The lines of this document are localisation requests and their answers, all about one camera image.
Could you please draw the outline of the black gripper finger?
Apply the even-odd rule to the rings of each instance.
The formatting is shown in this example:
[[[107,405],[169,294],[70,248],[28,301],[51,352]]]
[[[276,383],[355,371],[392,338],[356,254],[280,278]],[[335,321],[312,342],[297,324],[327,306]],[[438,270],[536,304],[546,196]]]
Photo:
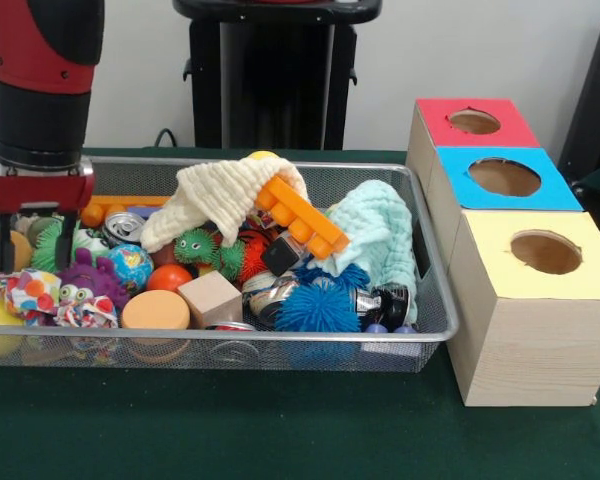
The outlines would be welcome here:
[[[10,213],[0,213],[0,273],[12,273],[14,269],[15,246],[11,240]]]
[[[64,215],[60,234],[55,245],[55,264],[58,270],[67,268],[71,262],[74,232],[77,225],[78,213],[70,212]]]

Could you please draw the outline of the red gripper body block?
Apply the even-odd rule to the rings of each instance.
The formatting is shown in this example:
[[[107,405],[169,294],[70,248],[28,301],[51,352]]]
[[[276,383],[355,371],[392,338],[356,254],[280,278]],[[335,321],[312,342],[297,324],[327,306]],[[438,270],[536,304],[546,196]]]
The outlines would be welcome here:
[[[76,168],[62,171],[26,170],[0,163],[0,214],[77,212],[89,203],[94,185],[93,165],[86,157]]]

